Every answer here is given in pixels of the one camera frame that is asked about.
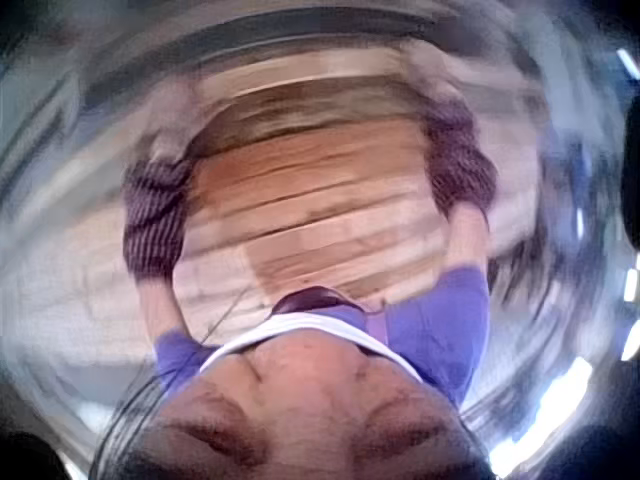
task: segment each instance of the purple sleeve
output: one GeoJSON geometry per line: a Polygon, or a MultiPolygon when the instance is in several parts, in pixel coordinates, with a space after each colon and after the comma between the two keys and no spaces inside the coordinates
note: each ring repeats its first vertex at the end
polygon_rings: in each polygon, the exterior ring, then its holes
{"type": "Polygon", "coordinates": [[[186,386],[216,349],[178,330],[170,330],[158,338],[154,345],[156,372],[167,392],[175,393],[186,386]]]}
{"type": "Polygon", "coordinates": [[[386,311],[389,348],[460,406],[484,352],[489,289],[475,267],[450,270],[435,287],[386,311]]]}

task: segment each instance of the woman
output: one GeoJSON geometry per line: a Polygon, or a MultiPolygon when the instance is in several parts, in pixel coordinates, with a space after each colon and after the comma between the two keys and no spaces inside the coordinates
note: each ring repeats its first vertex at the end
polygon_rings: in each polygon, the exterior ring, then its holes
{"type": "Polygon", "coordinates": [[[487,337],[496,173],[455,92],[420,74],[415,84],[434,199],[450,226],[435,288],[370,315],[313,287],[217,348],[191,338],[171,281],[186,152],[204,115],[186,83],[160,92],[148,161],[126,175],[123,243],[167,396],[115,478],[492,478],[458,407],[487,337]]]}

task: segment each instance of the fluorescent light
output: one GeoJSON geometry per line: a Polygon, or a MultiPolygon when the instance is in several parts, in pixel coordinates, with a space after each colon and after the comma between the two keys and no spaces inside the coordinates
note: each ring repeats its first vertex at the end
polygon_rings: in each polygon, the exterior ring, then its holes
{"type": "Polygon", "coordinates": [[[628,362],[633,356],[638,353],[640,349],[640,320],[636,321],[629,331],[627,342],[624,344],[624,350],[622,351],[622,357],[620,360],[628,362]]]}
{"type": "Polygon", "coordinates": [[[624,48],[621,48],[616,53],[618,54],[620,61],[624,65],[624,68],[626,68],[629,75],[631,75],[631,78],[633,78],[634,80],[640,80],[640,70],[638,70],[636,62],[633,61],[633,58],[631,58],[629,52],[627,52],[624,48]]]}
{"type": "Polygon", "coordinates": [[[638,289],[638,271],[633,268],[627,271],[627,281],[624,284],[624,301],[633,302],[638,289]]]}
{"type": "Polygon", "coordinates": [[[578,239],[582,238],[584,236],[584,218],[581,208],[576,212],[576,230],[578,232],[578,239]]]}
{"type": "Polygon", "coordinates": [[[496,475],[506,477],[544,445],[580,405],[592,372],[589,362],[578,357],[567,373],[551,383],[540,399],[536,419],[527,433],[517,442],[508,439],[498,444],[489,454],[491,469],[496,475]]]}

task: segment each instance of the glove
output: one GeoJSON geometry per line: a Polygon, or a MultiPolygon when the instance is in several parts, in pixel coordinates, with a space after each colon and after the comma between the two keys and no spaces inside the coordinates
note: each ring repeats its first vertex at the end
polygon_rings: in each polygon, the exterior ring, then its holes
{"type": "Polygon", "coordinates": [[[172,280],[182,253],[193,161],[138,162],[125,172],[123,255],[136,281],[172,280]]]}
{"type": "Polygon", "coordinates": [[[426,167],[436,207],[448,217],[456,203],[469,202],[486,217],[497,172],[478,147],[473,114],[459,98],[426,99],[423,118],[431,143],[426,167]]]}

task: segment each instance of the purple shirt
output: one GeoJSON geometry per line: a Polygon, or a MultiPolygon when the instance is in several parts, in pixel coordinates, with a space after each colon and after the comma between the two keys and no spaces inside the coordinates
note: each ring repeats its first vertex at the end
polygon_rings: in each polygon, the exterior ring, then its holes
{"type": "MultiPolygon", "coordinates": [[[[367,329],[367,314],[353,307],[309,313],[337,318],[373,334],[367,329]]],[[[484,274],[475,267],[450,270],[429,292],[388,306],[380,320],[386,323],[387,346],[459,407],[487,343],[489,290],[484,274]]],[[[183,388],[216,348],[180,332],[160,337],[155,344],[157,369],[168,391],[183,388]]]]}

